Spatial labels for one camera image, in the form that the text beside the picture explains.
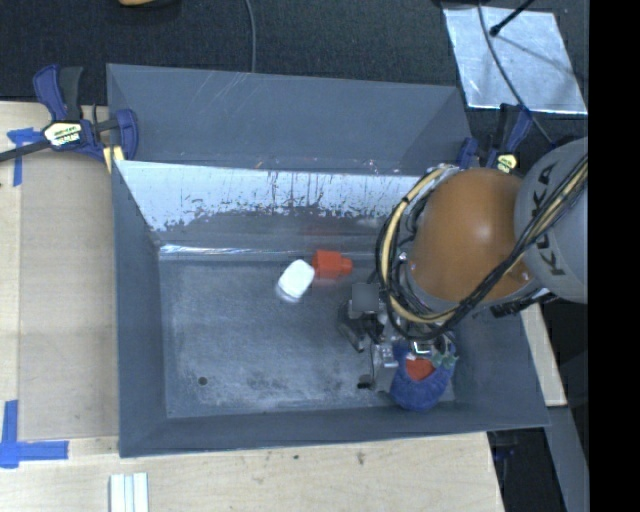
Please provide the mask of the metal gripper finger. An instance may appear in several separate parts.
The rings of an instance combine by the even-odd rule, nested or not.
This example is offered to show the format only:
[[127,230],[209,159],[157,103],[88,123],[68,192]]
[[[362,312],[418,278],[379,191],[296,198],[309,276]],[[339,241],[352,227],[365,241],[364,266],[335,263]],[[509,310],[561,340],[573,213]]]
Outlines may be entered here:
[[338,331],[346,338],[357,353],[365,350],[366,331],[361,319],[342,316],[338,320]]
[[399,363],[391,345],[372,345],[372,389],[377,393],[388,393],[391,389]]

